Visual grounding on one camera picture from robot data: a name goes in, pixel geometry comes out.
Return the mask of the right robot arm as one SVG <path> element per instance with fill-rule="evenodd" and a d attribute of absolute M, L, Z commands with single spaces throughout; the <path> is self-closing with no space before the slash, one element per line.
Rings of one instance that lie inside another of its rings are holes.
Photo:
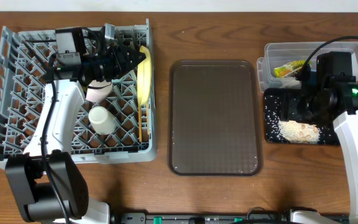
<path fill-rule="evenodd" d="M 358 83 L 349 52 L 317 57 L 316 71 L 301 73 L 301 88 L 286 90 L 280 119 L 330 126 L 344 156 L 350 193 L 350 223 L 358 223 Z"/>

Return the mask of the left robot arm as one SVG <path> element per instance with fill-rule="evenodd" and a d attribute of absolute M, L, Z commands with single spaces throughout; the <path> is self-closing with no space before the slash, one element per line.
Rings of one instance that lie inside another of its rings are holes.
<path fill-rule="evenodd" d="M 5 174 L 26 222 L 112 223 L 107 203 L 92 199 L 71 157 L 71 142 L 85 91 L 93 82 L 137 72 L 138 104 L 150 96 L 152 54 L 114 40 L 114 27 L 55 31 L 57 51 L 45 69 L 45 99 L 36 130 L 22 154 L 8 158 Z"/>

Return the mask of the yellow round plate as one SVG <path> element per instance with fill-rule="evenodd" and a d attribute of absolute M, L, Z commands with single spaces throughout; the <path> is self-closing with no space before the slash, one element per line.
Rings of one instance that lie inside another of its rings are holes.
<path fill-rule="evenodd" d="M 152 78 L 152 56 L 150 50 L 140 47 L 140 52 L 144 53 L 146 58 L 137 66 L 137 99 L 138 105 L 145 105 L 150 96 L 150 86 Z"/>

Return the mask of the white paper cup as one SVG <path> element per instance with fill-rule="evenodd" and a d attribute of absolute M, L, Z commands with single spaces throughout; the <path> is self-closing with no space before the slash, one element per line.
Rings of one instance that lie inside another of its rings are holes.
<path fill-rule="evenodd" d="M 115 117 L 105 107 L 95 106 L 90 109 L 88 119 L 96 133 L 108 135 L 117 128 Z"/>

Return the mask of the green orange snack wrapper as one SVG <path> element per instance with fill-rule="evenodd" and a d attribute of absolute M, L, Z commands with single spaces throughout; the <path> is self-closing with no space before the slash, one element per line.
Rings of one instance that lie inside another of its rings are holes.
<path fill-rule="evenodd" d="M 295 77 L 301 72 L 305 60 L 295 60 L 288 62 L 281 67 L 274 68 L 274 77 L 276 78 L 290 78 Z"/>

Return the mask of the pink small bowl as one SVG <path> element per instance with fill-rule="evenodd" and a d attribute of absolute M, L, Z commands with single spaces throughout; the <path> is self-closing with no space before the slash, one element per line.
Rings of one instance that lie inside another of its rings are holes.
<path fill-rule="evenodd" d="M 98 82 L 93 80 L 87 88 L 85 99 L 87 101 L 97 103 L 104 100 L 110 92 L 112 92 L 113 85 L 111 82 Z"/>

